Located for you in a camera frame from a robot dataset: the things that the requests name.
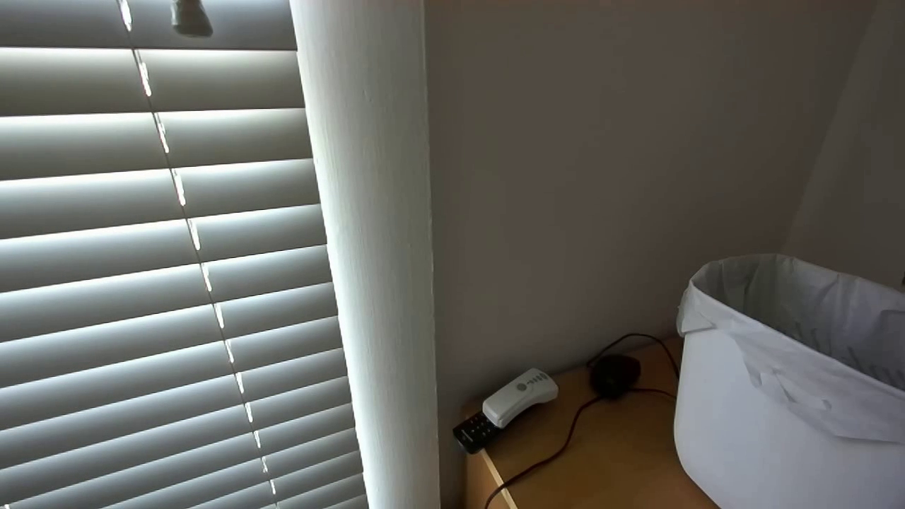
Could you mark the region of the white plastic bin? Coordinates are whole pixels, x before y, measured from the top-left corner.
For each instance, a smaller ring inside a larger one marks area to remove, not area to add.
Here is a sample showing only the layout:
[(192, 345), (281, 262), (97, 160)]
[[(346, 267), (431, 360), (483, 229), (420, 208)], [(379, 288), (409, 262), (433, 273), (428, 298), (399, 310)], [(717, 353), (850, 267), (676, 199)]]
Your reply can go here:
[(821, 434), (751, 385), (730, 338), (681, 338), (676, 451), (722, 509), (905, 509), (905, 443)]

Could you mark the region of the white bin liner bag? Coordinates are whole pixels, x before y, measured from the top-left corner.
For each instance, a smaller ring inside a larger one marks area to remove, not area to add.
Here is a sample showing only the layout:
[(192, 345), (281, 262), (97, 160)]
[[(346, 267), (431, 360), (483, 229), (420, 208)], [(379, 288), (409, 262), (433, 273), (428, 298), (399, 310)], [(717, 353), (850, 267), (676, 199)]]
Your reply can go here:
[(756, 392), (821, 434), (905, 443), (905, 295), (789, 256), (701, 267), (681, 335), (725, 335)]

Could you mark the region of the white handheld device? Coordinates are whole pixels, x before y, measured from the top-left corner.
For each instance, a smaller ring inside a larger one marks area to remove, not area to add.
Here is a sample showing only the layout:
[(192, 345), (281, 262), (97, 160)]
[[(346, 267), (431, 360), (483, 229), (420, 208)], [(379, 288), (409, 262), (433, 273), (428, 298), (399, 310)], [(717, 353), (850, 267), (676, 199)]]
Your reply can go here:
[(557, 399), (557, 382), (540, 370), (529, 368), (500, 392), (483, 399), (481, 414), (499, 428), (509, 428), (520, 414)]

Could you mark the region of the small black flat device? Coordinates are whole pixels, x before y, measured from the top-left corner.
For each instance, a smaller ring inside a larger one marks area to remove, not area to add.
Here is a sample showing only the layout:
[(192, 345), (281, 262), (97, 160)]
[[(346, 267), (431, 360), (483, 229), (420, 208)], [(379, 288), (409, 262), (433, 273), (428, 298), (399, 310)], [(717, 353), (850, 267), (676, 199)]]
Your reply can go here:
[(483, 451), (493, 438), (499, 437), (499, 428), (476, 414), (471, 417), (468, 421), (461, 421), (457, 431), (454, 431), (454, 438), (468, 451), (468, 452), (478, 452)]

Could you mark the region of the black round power adapter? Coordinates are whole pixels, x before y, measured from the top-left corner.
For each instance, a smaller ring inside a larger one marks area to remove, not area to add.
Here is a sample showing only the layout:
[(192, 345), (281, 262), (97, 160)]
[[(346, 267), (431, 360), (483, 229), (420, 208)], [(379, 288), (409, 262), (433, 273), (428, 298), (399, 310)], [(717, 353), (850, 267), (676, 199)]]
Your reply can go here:
[(643, 366), (625, 353), (604, 356), (592, 368), (592, 389), (604, 399), (621, 399), (629, 393), (639, 380)]

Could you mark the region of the white window blinds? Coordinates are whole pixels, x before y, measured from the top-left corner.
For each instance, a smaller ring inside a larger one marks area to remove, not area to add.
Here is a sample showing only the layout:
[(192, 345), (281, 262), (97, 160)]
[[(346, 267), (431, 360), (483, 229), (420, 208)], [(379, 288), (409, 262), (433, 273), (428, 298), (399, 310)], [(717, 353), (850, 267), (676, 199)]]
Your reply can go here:
[(0, 0), (0, 509), (368, 509), (290, 0)]

